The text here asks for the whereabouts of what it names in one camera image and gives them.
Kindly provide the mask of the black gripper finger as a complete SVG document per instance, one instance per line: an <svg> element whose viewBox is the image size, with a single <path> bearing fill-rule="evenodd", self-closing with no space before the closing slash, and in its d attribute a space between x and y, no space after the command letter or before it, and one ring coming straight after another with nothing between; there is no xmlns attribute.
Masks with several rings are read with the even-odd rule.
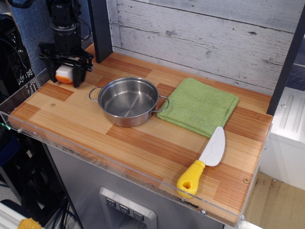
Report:
<svg viewBox="0 0 305 229"><path fill-rule="evenodd" d="M73 86L78 88L80 84L84 81L86 75L86 68L81 65L73 66Z"/></svg>
<svg viewBox="0 0 305 229"><path fill-rule="evenodd" d="M50 58L45 58L45 64L50 80L56 83L58 80L56 79L55 75L60 65Z"/></svg>

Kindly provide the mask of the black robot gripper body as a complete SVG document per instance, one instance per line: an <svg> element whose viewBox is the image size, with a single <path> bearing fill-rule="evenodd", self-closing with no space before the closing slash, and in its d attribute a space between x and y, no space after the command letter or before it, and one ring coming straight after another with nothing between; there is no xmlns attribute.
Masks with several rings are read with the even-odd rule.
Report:
<svg viewBox="0 0 305 229"><path fill-rule="evenodd" d="M93 55L81 47L81 37L77 26L51 26L54 41L52 43L38 44L40 58L50 58L59 65L75 66L81 65L87 71L93 70Z"/></svg>

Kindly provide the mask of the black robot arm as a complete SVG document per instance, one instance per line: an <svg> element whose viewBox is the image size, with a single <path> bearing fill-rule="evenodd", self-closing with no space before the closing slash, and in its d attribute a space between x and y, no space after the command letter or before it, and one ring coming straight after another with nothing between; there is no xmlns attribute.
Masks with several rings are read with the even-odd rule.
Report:
<svg viewBox="0 0 305 229"><path fill-rule="evenodd" d="M78 88L93 70L93 55L83 48L91 28L83 34L78 0L10 0L13 19L19 29L35 74L46 70L54 83L71 83Z"/></svg>

